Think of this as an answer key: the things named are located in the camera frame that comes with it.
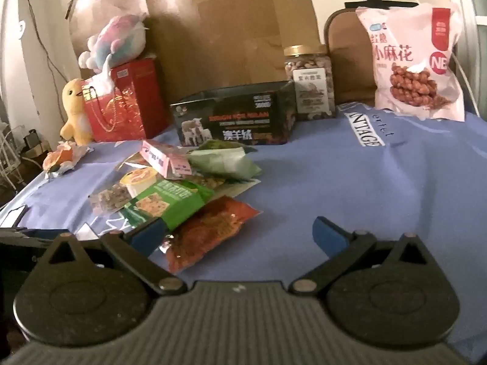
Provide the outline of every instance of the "black box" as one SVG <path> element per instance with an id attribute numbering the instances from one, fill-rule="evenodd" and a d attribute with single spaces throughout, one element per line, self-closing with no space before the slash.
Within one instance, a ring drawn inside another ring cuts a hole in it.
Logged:
<path id="1" fill-rule="evenodd" d="M 171 104 L 182 145 L 208 139 L 284 144 L 296 120 L 294 83 L 265 82 L 199 92 Z"/>

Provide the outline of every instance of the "cardboard sheet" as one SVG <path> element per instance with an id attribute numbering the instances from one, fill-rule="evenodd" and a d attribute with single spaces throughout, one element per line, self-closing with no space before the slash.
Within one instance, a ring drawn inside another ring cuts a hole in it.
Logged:
<path id="1" fill-rule="evenodd" d="M 75 0 L 76 55 L 122 13 L 148 15 L 146 51 L 161 64 L 168 103 L 201 90 L 284 80 L 283 49 L 320 40 L 311 0 Z"/>

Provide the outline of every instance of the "pink snack package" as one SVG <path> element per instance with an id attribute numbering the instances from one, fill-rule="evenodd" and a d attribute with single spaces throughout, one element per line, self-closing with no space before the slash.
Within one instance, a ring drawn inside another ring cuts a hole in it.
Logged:
<path id="1" fill-rule="evenodd" d="M 462 31 L 457 5 L 357 8 L 356 13 L 372 43 L 376 108 L 463 122 L 463 92 L 448 67 Z"/>

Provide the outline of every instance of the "stuffed animal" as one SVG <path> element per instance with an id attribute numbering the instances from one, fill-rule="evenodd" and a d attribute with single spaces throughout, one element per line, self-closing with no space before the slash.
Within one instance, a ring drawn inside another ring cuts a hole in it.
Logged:
<path id="1" fill-rule="evenodd" d="M 145 27 L 137 15 L 115 16 L 99 34 L 88 39 L 89 51 L 81 53 L 78 64 L 96 74 L 110 59 L 109 68 L 130 62 L 145 48 Z"/>
<path id="2" fill-rule="evenodd" d="M 68 121 L 61 129 L 61 137 L 65 140 L 74 138 L 77 145 L 88 145 L 93 141 L 91 125 L 85 113 L 81 79 L 69 81 L 62 90 L 62 103 Z"/>

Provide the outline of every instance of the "green snack package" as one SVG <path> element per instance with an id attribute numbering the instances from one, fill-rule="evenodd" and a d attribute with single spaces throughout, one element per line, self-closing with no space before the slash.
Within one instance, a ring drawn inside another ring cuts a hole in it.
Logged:
<path id="1" fill-rule="evenodd" d="M 163 179 L 133 198 L 120 212 L 134 227 L 153 217 L 160 217 L 173 230 L 212 196 L 212 190 L 193 182 Z"/>
<path id="2" fill-rule="evenodd" d="M 249 152 L 257 152 L 257 149 L 249 145 L 241 144 L 237 141 L 224 141 L 224 140 L 206 140 L 197 149 L 202 151 L 205 149 L 228 149 L 228 148 L 243 148 L 246 154 Z"/>
<path id="3" fill-rule="evenodd" d="M 196 150 L 187 154 L 197 170 L 234 179 L 251 179 L 262 170 L 245 156 L 243 148 Z"/>

